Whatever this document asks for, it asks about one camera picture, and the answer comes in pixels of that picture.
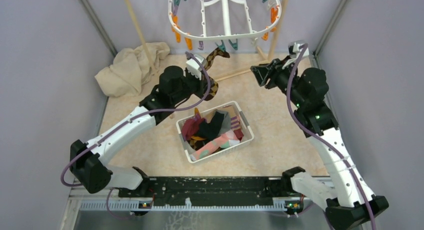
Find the maroon purple sock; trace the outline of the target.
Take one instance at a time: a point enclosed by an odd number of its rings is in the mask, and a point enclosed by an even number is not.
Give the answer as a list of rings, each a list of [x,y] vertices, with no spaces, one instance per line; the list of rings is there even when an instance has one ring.
[[[201,116],[198,108],[195,108],[194,117],[187,119],[181,128],[183,140],[190,140],[199,131],[200,124],[204,121],[205,119]]]

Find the striped beige maroon sock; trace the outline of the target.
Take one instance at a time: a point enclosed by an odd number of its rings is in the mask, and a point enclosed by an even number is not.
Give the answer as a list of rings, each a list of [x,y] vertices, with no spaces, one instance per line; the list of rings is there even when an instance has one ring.
[[[222,114],[223,119],[226,115],[229,115],[231,117],[231,130],[235,133],[237,138],[241,141],[244,137],[244,133],[242,131],[241,119],[240,119],[239,115],[236,113],[235,108],[233,106],[226,106],[226,107],[220,107],[220,108],[217,108],[217,109],[213,109],[211,112],[207,113],[204,117],[206,119],[207,123],[211,123],[211,121],[212,121],[212,119],[213,119],[213,117],[216,113]],[[222,122],[223,122],[223,120],[221,120],[220,123],[218,123],[218,125],[220,125],[219,131],[221,129]]]

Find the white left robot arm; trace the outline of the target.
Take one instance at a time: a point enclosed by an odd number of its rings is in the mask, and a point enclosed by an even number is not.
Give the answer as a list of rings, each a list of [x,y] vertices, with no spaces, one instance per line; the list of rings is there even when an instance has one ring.
[[[70,146],[69,170],[88,193],[105,188],[126,188],[143,197],[150,190],[147,175],[139,168],[110,165],[112,158],[142,133],[154,128],[179,111],[177,105],[192,95],[205,101],[212,89],[212,79],[203,65],[196,69],[166,67],[149,95],[130,114],[98,137]]]

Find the pink sock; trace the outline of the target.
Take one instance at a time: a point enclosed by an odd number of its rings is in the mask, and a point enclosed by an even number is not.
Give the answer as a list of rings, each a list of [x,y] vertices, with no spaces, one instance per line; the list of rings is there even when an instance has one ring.
[[[191,154],[189,157],[192,161],[200,160],[204,157],[207,157],[219,148],[226,149],[238,145],[241,141],[237,138],[235,133],[232,130],[220,135],[216,139],[208,142],[199,150],[196,150],[195,153]]]

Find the grey sock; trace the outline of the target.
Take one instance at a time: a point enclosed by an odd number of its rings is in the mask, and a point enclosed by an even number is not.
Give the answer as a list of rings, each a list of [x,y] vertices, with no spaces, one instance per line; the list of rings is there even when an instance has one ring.
[[[231,130],[231,117],[226,115],[222,121],[221,128],[219,131],[219,135],[222,135]]]

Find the black sock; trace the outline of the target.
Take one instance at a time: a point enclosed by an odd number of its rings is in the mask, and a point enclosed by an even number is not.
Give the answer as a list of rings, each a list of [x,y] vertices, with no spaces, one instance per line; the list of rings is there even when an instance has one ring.
[[[223,120],[224,116],[220,113],[216,113],[211,121],[211,123],[207,123],[206,121],[202,122],[199,125],[199,131],[196,133],[196,136],[204,138],[206,140],[214,140],[218,136],[218,131],[220,125],[218,123]]]

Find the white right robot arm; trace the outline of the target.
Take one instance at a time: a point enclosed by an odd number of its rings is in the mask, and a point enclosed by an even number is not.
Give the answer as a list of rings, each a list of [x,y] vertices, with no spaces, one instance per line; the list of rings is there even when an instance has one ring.
[[[352,229],[366,222],[376,229],[376,217],[389,203],[366,184],[344,145],[339,124],[325,103],[329,90],[325,71],[308,68],[298,75],[290,59],[274,59],[252,66],[251,71],[261,87],[276,87],[286,95],[291,117],[316,148],[333,183],[329,187],[303,168],[294,167],[282,174],[284,194],[308,197],[324,211],[334,229]]]

